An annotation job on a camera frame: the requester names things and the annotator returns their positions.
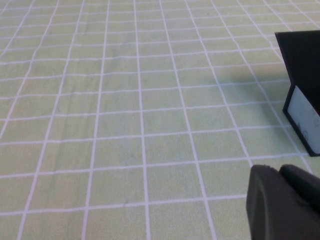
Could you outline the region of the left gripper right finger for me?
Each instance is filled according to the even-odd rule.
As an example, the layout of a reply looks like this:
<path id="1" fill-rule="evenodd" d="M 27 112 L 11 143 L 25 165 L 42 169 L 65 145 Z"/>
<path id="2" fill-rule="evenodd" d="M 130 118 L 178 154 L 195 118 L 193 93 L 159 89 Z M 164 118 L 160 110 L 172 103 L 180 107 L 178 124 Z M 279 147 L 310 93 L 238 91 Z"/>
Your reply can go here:
<path id="1" fill-rule="evenodd" d="M 320 179 L 292 164 L 284 164 L 280 175 L 302 197 L 315 212 L 320 212 Z"/>

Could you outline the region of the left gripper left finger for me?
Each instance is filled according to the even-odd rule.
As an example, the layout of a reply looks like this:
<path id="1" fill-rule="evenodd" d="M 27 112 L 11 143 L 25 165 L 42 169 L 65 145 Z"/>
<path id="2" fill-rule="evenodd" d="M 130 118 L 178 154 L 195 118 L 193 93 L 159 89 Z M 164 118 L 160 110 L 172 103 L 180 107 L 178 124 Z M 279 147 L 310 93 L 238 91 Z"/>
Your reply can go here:
<path id="1" fill-rule="evenodd" d="M 318 240 L 320 213 L 300 197 L 279 170 L 250 169 L 246 212 L 253 240 Z"/>

